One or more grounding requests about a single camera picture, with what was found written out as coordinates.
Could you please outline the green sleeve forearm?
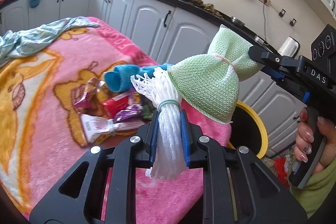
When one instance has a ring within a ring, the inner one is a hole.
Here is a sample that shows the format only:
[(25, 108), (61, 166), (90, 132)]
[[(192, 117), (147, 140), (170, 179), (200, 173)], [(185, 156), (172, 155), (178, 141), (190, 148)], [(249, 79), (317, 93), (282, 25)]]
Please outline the green sleeve forearm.
[(318, 210), (333, 188), (335, 184), (335, 169), (336, 163), (333, 160), (327, 168), (311, 176), (305, 188), (290, 187), (291, 194), (305, 209), (308, 218)]

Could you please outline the right hand painted nails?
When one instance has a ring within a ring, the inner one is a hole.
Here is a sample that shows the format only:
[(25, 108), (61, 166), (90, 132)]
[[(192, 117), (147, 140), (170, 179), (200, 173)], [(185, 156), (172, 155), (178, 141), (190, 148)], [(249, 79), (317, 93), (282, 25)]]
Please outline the right hand painted nails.
[[(300, 122), (297, 125), (297, 133), (295, 138), (294, 156), (298, 161), (307, 162), (307, 156), (311, 154), (311, 145), (314, 142), (314, 133), (307, 124), (309, 114), (306, 108), (303, 108), (299, 114)], [(323, 117), (318, 117), (317, 128), (319, 132), (327, 139), (323, 153), (319, 162), (315, 166), (313, 174), (317, 174), (326, 169), (335, 159), (336, 142), (335, 142), (335, 124)]]

